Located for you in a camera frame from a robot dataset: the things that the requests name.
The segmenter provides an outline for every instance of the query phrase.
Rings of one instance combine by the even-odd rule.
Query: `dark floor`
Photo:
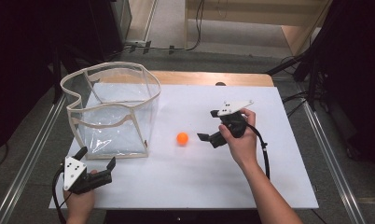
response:
[[[151,50],[145,55],[137,50],[131,54],[123,54],[115,60],[140,63],[149,70],[234,73],[263,73],[281,61],[277,58],[214,53],[176,52],[169,55],[168,52],[155,50]],[[285,72],[275,75],[273,81],[281,97],[298,92],[296,83]],[[49,90],[8,141],[9,153],[7,159],[0,166],[0,206],[52,107],[52,96],[53,90]],[[298,103],[299,100],[285,104],[285,111],[290,111]],[[333,120],[321,106],[317,106],[317,108],[317,114],[342,171],[346,175],[355,197],[360,202],[359,207],[365,220],[367,223],[375,223],[375,203],[373,200],[367,200],[367,198],[375,199],[375,165],[370,161],[349,159]],[[298,214],[305,223],[323,223],[320,218],[326,223],[351,223],[303,107],[291,116],[290,124],[319,203],[319,209],[314,211],[298,210]],[[8,223],[58,222],[56,212],[48,209],[51,198],[51,180],[60,160],[69,150],[72,139],[73,135],[70,132],[66,111],[63,107],[40,152],[34,170],[28,176],[26,183],[23,183],[22,192],[15,195],[19,199],[8,218]],[[0,160],[4,152],[5,148],[0,148]],[[101,223],[104,221],[104,216],[105,211],[95,210],[89,223]]]

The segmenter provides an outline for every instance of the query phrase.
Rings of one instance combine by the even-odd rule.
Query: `orange ball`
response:
[[[176,141],[178,142],[179,145],[184,145],[188,141],[188,134],[187,133],[179,133],[176,136]]]

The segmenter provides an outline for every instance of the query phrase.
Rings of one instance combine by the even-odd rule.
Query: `white bin frame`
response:
[[[137,68],[141,69],[142,72],[145,72],[146,74],[150,75],[156,81],[156,83],[154,83],[154,84],[157,84],[159,86],[159,92],[157,92],[156,94],[154,94],[151,98],[149,98],[149,99],[147,99],[147,100],[145,100],[142,103],[137,104],[137,105],[125,105],[123,103],[118,103],[118,102],[116,102],[116,103],[104,103],[95,94],[95,91],[93,90],[91,82],[100,80],[101,78],[105,78],[105,77],[112,77],[113,74],[108,75],[108,74],[102,72],[100,74],[99,73],[94,73],[92,75],[89,75],[88,72],[91,71],[91,70],[101,69],[103,67],[117,66],[117,65],[137,67]],[[130,70],[127,73],[129,75],[131,74],[131,72],[136,72],[136,71],[133,71],[133,70],[131,70],[129,68],[121,68],[121,69]],[[81,95],[79,93],[76,93],[74,91],[70,91],[70,90],[66,89],[64,87],[64,83],[67,80],[69,80],[69,79],[71,79],[73,77],[76,77],[76,76],[80,76],[80,75],[83,75],[85,77],[85,79],[89,82],[89,86],[91,88],[91,91],[94,92],[94,95],[97,98],[97,100],[101,102],[100,105],[92,106],[92,107],[89,107],[89,108],[81,108],[81,109],[76,109],[75,108],[77,105],[80,105],[82,103],[82,97],[81,97]],[[110,155],[110,154],[109,155],[91,155],[90,153],[87,153],[86,154],[86,158],[88,160],[93,160],[93,159],[111,159],[113,157],[116,157],[117,159],[121,159],[121,158],[141,158],[141,157],[147,157],[148,156],[148,150],[147,150],[148,149],[148,145],[147,145],[146,140],[143,138],[143,136],[141,134],[138,122],[136,120],[136,117],[135,117],[133,111],[134,111],[135,108],[140,107],[143,104],[147,104],[147,103],[153,101],[154,99],[156,99],[157,97],[159,97],[159,95],[161,93],[161,85],[160,85],[159,80],[152,73],[150,73],[146,68],[144,68],[141,64],[138,64],[138,63],[125,63],[125,62],[101,63],[101,64],[94,65],[92,67],[81,69],[79,71],[76,71],[73,74],[65,76],[61,80],[60,85],[62,87],[62,90],[65,93],[73,95],[73,96],[75,96],[77,98],[76,101],[74,101],[73,103],[71,103],[70,105],[68,105],[66,107],[66,110],[67,110],[68,120],[69,120],[69,124],[70,124],[71,130],[72,130],[72,132],[74,134],[74,137],[77,140],[77,142],[78,142],[78,144],[79,144],[80,147],[85,147],[85,144],[84,144],[84,142],[83,142],[83,140],[82,140],[82,138],[81,138],[81,136],[80,136],[80,134],[79,134],[79,132],[78,132],[78,130],[77,130],[77,128],[76,128],[75,125],[82,124],[82,125],[85,125],[87,127],[91,127],[91,128],[95,128],[95,129],[103,129],[103,128],[117,127],[117,126],[121,125],[122,123],[124,123],[124,121],[126,121],[128,119],[131,119],[132,122],[134,123],[135,128],[138,131],[139,137],[141,138],[141,142],[142,142],[142,144],[144,146],[144,149],[145,149],[145,153],[134,153],[134,154],[129,154],[129,155]],[[110,125],[90,124],[90,123],[87,123],[87,122],[85,122],[83,120],[80,120],[80,119],[72,117],[73,113],[80,113],[81,114],[81,113],[84,113],[84,112],[87,112],[87,111],[96,110],[96,109],[99,109],[99,108],[102,108],[102,107],[106,107],[106,106],[123,106],[123,107],[126,107],[126,108],[128,108],[130,110],[130,115],[126,116],[120,122],[115,123],[115,124],[110,124]]]

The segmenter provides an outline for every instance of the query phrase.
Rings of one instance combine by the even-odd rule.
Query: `cable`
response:
[[[301,92],[296,93],[296,94],[294,94],[294,95],[288,96],[288,97],[286,97],[286,98],[283,99],[283,104],[285,104],[285,103],[288,102],[288,101],[291,101],[291,100],[297,99],[297,98],[302,98],[302,97],[303,97],[302,95],[305,95],[305,96],[306,96],[307,94],[308,94],[307,91],[301,91]]]
[[[199,3],[199,7],[197,8],[196,28],[197,28],[198,38],[197,38],[196,44],[192,48],[190,48],[190,49],[171,49],[171,48],[165,49],[165,48],[130,46],[128,49],[160,49],[160,50],[172,50],[172,51],[175,51],[175,50],[187,50],[187,51],[194,50],[201,43],[201,23],[202,23],[202,13],[204,11],[204,2],[205,2],[204,0],[201,0],[200,3]]]
[[[263,141],[263,138],[260,134],[260,132],[252,125],[250,125],[248,122],[246,122],[246,126],[248,126],[249,128],[251,128],[251,130],[257,135],[257,137],[259,138],[259,141],[260,141],[260,145],[262,147],[262,150],[263,150],[263,157],[264,157],[264,165],[265,165],[265,168],[266,168],[266,177],[268,179],[270,179],[270,165],[269,165],[269,156],[267,155],[267,149],[266,149],[266,146],[267,146],[267,143],[265,143]]]
[[[57,181],[59,180],[60,174],[62,172],[63,172],[63,163],[61,164],[61,167],[59,168],[59,170],[56,172],[56,175],[53,177],[51,193],[53,195],[53,201],[57,209],[57,215],[59,216],[59,220],[62,224],[65,224],[66,220],[65,220],[65,217],[63,216],[62,209],[61,209],[61,206],[59,205],[59,201],[57,199],[57,193],[56,193]]]
[[[60,204],[60,207],[63,207],[63,205],[66,203],[66,201],[68,201],[69,197],[71,197],[72,195],[72,192],[69,192],[69,195],[68,197],[66,197],[66,199],[62,202],[62,204]]]
[[[319,219],[321,219],[322,222],[324,222],[324,223],[326,224],[326,222],[325,222],[325,221],[324,221],[324,220],[318,215],[318,213],[315,212],[315,210],[312,209],[312,211],[313,211],[313,213],[314,213],[317,217],[319,217]]]
[[[7,159],[7,154],[9,153],[9,145],[7,142],[5,143],[5,154],[4,157],[0,160],[0,165]]]
[[[288,59],[288,58],[293,58],[293,60],[295,60],[295,56],[287,56],[287,57],[284,57],[282,60],[281,60],[281,62],[280,62],[280,64],[282,64],[283,62],[284,62],[284,60],[285,59]],[[288,72],[288,71],[286,71],[285,69],[283,70],[284,72],[286,72],[287,74],[289,74],[289,75],[293,75],[293,73],[291,73],[291,72]]]
[[[298,106],[296,106],[295,108],[293,108],[291,111],[289,111],[287,113],[287,117],[290,118],[306,102],[307,102],[307,100],[304,100],[304,101],[300,102],[300,104],[298,104]]]

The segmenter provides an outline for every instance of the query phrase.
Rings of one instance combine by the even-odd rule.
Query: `hand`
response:
[[[65,203],[68,207],[67,223],[86,223],[89,219],[90,212],[94,207],[94,191],[91,190],[82,194],[72,193],[71,196],[69,196],[70,194],[71,192],[69,191],[63,191],[63,197],[66,200]]]
[[[255,127],[256,114],[245,108],[240,112],[246,116],[246,121]],[[231,156],[243,170],[246,165],[257,164],[257,136],[250,128],[245,129],[240,138],[234,138],[223,124],[219,125],[219,131],[229,144]]]

